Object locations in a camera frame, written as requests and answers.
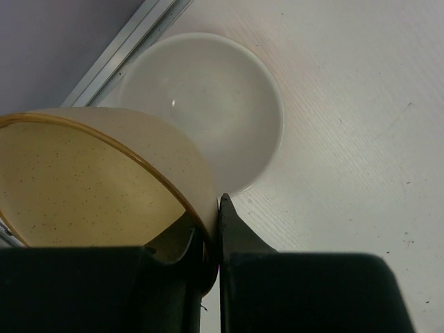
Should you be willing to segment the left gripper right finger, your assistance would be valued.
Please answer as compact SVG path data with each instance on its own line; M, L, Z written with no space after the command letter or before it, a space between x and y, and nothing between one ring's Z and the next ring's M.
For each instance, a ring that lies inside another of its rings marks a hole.
M366 253L280 253L219 204L223 332L412 332L396 278Z

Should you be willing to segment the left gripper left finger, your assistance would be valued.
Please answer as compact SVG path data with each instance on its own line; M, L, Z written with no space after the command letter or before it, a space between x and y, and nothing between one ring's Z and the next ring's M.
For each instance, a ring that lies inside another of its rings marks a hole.
M2 332L197 332L201 232L181 218L144 246L1 251Z

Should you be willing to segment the cream speckled bowl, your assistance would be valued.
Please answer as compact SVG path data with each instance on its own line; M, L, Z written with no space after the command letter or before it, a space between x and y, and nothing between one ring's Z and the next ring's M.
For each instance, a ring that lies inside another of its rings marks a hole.
M141 246L188 216L203 233L208 292L217 215L209 164L158 117L98 107L1 117L1 224L27 247Z

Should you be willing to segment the orange bowl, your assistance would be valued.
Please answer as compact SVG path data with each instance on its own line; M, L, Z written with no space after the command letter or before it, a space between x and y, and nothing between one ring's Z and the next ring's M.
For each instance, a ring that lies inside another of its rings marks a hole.
M211 166L219 194L252 187L282 142L275 77L250 49L221 35L183 33L148 47L126 72L118 103L183 131Z

